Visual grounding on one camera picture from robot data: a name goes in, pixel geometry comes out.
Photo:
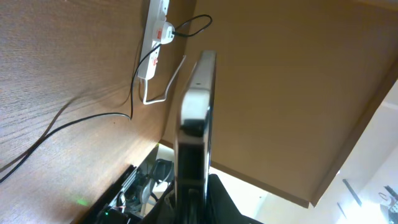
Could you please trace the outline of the black smartphone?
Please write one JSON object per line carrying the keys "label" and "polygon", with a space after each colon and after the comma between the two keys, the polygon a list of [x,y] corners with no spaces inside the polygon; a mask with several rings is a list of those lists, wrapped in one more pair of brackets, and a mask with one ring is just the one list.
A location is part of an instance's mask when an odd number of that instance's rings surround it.
{"label": "black smartphone", "polygon": [[182,94],[175,134],[175,223],[204,223],[216,52],[204,50]]}

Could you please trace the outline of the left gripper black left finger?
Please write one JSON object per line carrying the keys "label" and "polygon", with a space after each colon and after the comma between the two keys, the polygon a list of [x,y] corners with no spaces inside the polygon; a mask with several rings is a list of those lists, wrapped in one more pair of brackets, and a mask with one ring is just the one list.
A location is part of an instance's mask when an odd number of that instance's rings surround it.
{"label": "left gripper black left finger", "polygon": [[174,224],[175,207],[175,185],[170,184],[153,209],[139,223]]}

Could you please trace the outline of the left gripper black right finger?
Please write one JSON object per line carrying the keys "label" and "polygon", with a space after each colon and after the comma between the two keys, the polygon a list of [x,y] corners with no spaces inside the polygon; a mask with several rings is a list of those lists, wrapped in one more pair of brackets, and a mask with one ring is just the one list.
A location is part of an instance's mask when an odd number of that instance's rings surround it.
{"label": "left gripper black right finger", "polygon": [[238,210],[216,174],[208,176],[206,222],[209,224],[262,224]]}

